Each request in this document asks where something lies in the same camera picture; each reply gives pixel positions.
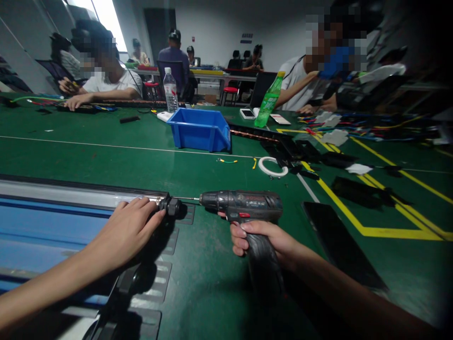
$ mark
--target blue plastic bin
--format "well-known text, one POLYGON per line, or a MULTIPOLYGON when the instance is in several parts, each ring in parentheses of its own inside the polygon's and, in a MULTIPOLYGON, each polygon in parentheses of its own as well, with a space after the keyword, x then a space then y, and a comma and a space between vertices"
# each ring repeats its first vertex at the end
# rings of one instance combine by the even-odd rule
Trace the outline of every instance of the blue plastic bin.
POLYGON ((231 147, 230 127, 220 111, 179 108, 167 124, 178 148, 218 152, 231 147))

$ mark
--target white line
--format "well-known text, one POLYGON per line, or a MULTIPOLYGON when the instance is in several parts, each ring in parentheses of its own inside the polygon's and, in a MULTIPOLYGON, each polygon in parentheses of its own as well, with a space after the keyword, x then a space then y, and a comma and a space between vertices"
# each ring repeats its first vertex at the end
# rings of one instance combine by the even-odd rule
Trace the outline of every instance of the white line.
POLYGON ((305 180, 303 179, 303 177, 300 175, 300 174, 297 174, 297 178, 302 182, 303 186, 305 187, 305 189, 307 189, 308 193, 310 194, 311 198, 313 199, 313 201, 315 201, 316 203, 319 203, 319 199, 316 197, 315 193, 313 192, 313 190, 310 188, 310 186, 307 184, 307 182, 305 182, 305 180))
POLYGON ((80 142, 65 142, 65 141, 53 141, 49 139, 36 139, 36 138, 22 138, 22 137, 10 137, 10 136, 0 136, 0 138, 10 138, 10 139, 23 139, 23 140, 33 140, 38 142, 54 142, 54 143, 64 143, 64 144, 77 144, 77 145, 92 145, 92 146, 108 146, 108 147, 118 147, 124 149, 136 149, 136 150, 150 150, 150 151, 166 151, 166 152, 181 152, 181 153, 196 153, 204 155, 213 155, 219 157, 242 157, 242 158, 261 158, 254 156, 239 156, 239 155, 230 155, 230 154, 219 154, 219 153, 198 153, 194 151, 183 151, 183 150, 163 150, 163 149, 151 149, 151 148, 140 148, 135 146, 121 146, 121 145, 108 145, 108 144, 92 144, 92 143, 80 143, 80 142))

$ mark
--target hand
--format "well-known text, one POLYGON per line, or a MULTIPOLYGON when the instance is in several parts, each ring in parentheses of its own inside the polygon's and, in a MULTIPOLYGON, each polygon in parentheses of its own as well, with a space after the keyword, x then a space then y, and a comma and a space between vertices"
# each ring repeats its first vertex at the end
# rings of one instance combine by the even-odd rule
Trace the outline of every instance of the hand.
POLYGON ((64 93, 70 95, 76 95, 79 93, 79 87, 75 86, 67 77, 64 77, 63 80, 59 80, 60 90, 64 93))
POLYGON ((146 222, 155 210, 156 202, 147 197, 118 204, 104 228, 82 250, 99 276, 124 265, 145 246, 165 216, 161 210, 146 222))
POLYGON ((284 232, 279 226, 265 221, 251 221, 239 225, 233 222, 230 225, 231 240, 233 241, 233 252, 238 256, 243 256, 249 248, 249 243, 245 240, 246 232, 251 234, 261 234, 269 237, 280 264, 291 271, 296 270, 297 260, 304 254, 312 251, 306 246, 297 242, 294 238, 284 232))
POLYGON ((68 107, 71 111, 75 111, 80 107, 80 105, 84 103, 90 103, 93 101, 93 99, 94 95, 92 93, 78 94, 68 99, 65 102, 65 107, 68 107))
POLYGON ((307 104, 301 109, 297 110, 296 113, 315 113, 315 108, 310 104, 307 104))

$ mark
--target white phone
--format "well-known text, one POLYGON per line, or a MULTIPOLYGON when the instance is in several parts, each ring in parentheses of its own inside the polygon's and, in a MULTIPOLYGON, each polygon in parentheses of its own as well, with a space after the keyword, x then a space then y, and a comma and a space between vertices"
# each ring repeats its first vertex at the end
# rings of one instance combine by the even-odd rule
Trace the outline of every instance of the white phone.
POLYGON ((270 115, 278 124, 281 124, 281 125, 291 125, 291 123, 289 121, 287 121, 285 118, 283 118, 281 115, 279 114, 271 114, 270 115))
POLYGON ((239 112, 244 119, 255 119, 255 115, 249 109, 240 109, 239 112))

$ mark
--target white cable coil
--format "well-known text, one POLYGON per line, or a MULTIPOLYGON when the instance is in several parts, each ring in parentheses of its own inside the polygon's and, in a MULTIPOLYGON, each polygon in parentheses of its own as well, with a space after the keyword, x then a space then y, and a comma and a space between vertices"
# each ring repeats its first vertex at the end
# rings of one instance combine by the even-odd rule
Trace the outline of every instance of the white cable coil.
POLYGON ((282 172, 273 172, 268 169, 263 165, 264 161, 271 161, 274 163, 277 163, 277 160, 274 157, 262 157, 260 158, 260 161, 258 162, 258 166, 261 169, 262 172, 264 172, 266 175, 273 176, 273 177, 283 177, 288 174, 288 167, 283 167, 282 172))

